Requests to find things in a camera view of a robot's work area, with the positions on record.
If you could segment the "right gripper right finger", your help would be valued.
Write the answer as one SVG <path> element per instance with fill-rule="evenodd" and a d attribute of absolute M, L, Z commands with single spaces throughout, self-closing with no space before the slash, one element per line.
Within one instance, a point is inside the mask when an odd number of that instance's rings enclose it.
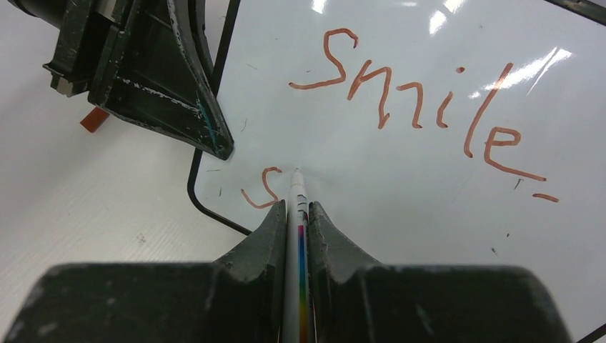
<path fill-rule="evenodd" d="M 383 264 L 309 207 L 320 342 L 569 342 L 543 283 L 521 267 Z"/>

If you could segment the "whiteboard with black frame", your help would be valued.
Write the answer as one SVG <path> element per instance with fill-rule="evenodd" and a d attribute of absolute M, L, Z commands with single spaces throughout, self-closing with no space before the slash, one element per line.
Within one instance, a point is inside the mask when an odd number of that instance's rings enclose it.
<path fill-rule="evenodd" d="M 605 10 L 588 1 L 232 1 L 234 139 L 192 197 L 255 229 L 292 172 L 386 264 L 507 264 L 574 339 L 605 324 Z"/>

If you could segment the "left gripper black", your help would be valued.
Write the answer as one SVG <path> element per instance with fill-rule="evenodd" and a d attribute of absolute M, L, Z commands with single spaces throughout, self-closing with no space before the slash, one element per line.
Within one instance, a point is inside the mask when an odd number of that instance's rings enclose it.
<path fill-rule="evenodd" d="M 205 0 L 10 4 L 59 30 L 44 68 L 60 94 L 90 90 L 93 105 L 121 120 L 221 160 L 232 155 L 234 140 L 215 96 Z"/>

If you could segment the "brown marker cap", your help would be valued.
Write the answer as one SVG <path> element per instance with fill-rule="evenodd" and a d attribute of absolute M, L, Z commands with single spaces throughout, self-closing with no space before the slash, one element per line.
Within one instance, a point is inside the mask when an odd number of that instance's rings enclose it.
<path fill-rule="evenodd" d="M 80 125 L 89 133 L 95 133 L 109 116 L 108 112 L 95 107 L 80 121 Z"/>

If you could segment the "marker pen white barrel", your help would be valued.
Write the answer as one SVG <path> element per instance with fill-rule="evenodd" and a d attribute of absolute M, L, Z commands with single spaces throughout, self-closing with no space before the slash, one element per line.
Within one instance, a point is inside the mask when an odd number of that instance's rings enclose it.
<path fill-rule="evenodd" d="M 307 251 L 309 204 L 300 169 L 293 171 L 287 200 L 282 342 L 315 342 Z"/>

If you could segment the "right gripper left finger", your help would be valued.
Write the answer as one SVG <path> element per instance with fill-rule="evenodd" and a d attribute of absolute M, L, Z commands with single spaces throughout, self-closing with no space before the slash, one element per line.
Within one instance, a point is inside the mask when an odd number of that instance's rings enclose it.
<path fill-rule="evenodd" d="M 5 342 L 278 342 L 287 208 L 213 262 L 79 263 L 32 287 Z"/>

